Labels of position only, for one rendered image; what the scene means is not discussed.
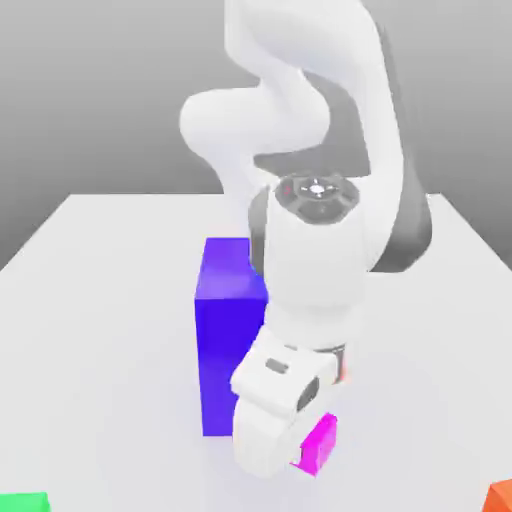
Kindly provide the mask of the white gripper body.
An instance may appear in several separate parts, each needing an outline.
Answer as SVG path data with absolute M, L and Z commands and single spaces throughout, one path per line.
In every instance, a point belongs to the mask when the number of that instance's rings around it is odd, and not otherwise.
M 240 397 L 233 417 L 233 449 L 237 464 L 247 473 L 270 478 L 301 458 L 304 412 L 275 415 Z

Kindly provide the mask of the small magenta cube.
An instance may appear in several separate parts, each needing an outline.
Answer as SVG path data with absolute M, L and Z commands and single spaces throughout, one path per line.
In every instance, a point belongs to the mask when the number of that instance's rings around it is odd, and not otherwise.
M 337 417 L 326 413 L 302 442 L 299 462 L 293 466 L 316 477 L 336 445 L 337 424 Z

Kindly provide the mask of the small green cube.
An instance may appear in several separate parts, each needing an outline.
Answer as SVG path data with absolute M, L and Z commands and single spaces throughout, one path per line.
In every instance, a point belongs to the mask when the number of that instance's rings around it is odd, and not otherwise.
M 0 493 L 0 512 L 52 512 L 52 510 L 45 492 Z

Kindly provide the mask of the small orange cube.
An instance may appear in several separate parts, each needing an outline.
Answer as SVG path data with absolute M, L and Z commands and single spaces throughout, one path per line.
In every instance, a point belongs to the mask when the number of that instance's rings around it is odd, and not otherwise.
M 489 486 L 482 512 L 512 512 L 512 479 Z

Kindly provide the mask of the large blue box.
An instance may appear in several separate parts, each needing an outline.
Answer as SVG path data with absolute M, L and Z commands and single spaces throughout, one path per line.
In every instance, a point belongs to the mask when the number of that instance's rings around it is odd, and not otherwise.
M 232 434 L 237 396 L 230 379 L 263 324 L 267 301 L 263 279 L 249 262 L 249 240 L 207 238 L 194 297 L 205 437 Z

